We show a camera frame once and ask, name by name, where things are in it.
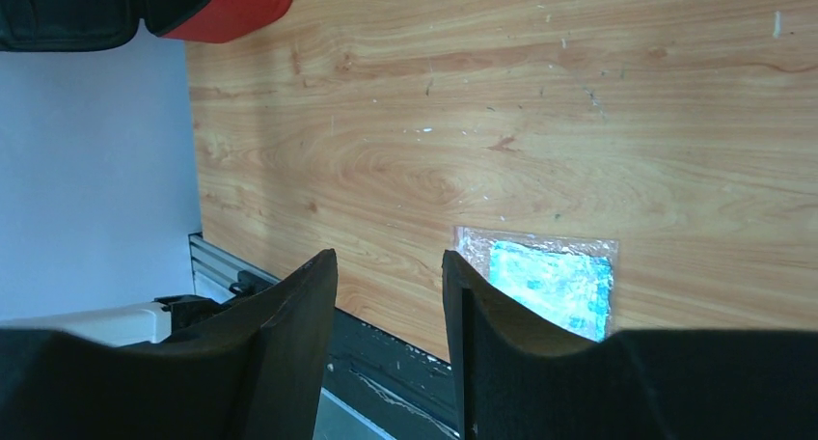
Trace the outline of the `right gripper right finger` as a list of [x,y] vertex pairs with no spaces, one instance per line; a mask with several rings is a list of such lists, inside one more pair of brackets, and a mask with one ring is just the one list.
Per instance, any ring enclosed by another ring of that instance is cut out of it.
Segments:
[[601,342],[541,318],[443,256],[464,439],[813,439],[817,336],[641,329]]

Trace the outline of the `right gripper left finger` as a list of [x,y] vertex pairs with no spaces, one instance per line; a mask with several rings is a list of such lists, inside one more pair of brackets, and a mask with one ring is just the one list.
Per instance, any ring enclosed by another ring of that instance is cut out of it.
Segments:
[[167,339],[110,346],[1,333],[5,439],[309,439],[338,286],[319,252],[278,284]]

